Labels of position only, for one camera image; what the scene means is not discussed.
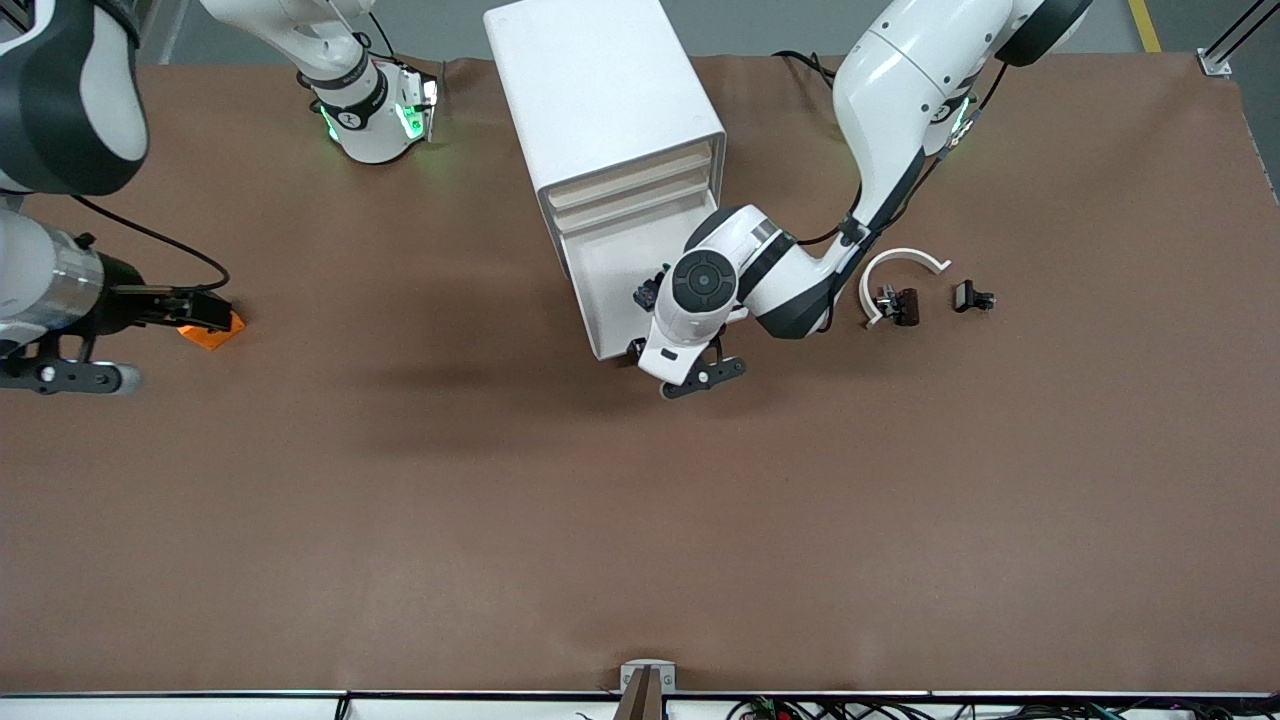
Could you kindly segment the white drawer cabinet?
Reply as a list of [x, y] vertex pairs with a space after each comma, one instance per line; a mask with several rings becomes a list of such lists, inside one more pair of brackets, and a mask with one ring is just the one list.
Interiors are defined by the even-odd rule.
[[571, 184], [704, 143], [719, 201], [724, 127], [660, 0], [516, 0], [483, 23], [562, 266]]

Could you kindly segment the orange and black box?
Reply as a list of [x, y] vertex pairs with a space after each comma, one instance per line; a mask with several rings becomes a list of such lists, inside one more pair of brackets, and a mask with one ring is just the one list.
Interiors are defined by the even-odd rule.
[[227, 331], [215, 331], [196, 325], [183, 325], [177, 332], [187, 341], [209, 351], [220, 348], [224, 343], [237, 337], [246, 328], [243, 318], [233, 311], [230, 314], [230, 327]]

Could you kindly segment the brown rocker switch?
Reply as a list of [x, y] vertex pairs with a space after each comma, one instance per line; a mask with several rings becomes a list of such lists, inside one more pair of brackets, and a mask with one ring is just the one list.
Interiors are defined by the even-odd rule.
[[914, 288], [895, 290], [884, 284], [874, 297], [882, 320], [899, 327], [916, 327], [920, 323], [919, 296]]

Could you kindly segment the white table edge rail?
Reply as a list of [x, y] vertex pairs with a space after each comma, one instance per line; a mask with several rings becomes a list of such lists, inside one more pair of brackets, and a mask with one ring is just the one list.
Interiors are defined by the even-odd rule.
[[[613, 720], [618, 691], [0, 693], [0, 720]], [[1280, 691], [677, 691], [668, 720], [1280, 720]]]

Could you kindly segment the aluminium frame post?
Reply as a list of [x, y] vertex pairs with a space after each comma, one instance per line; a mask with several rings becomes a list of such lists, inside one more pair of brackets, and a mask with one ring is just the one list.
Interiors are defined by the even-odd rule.
[[1197, 49], [1196, 55], [1203, 73], [1208, 77], [1231, 76], [1233, 55], [1277, 13], [1280, 0], [1253, 0], [1208, 47]]

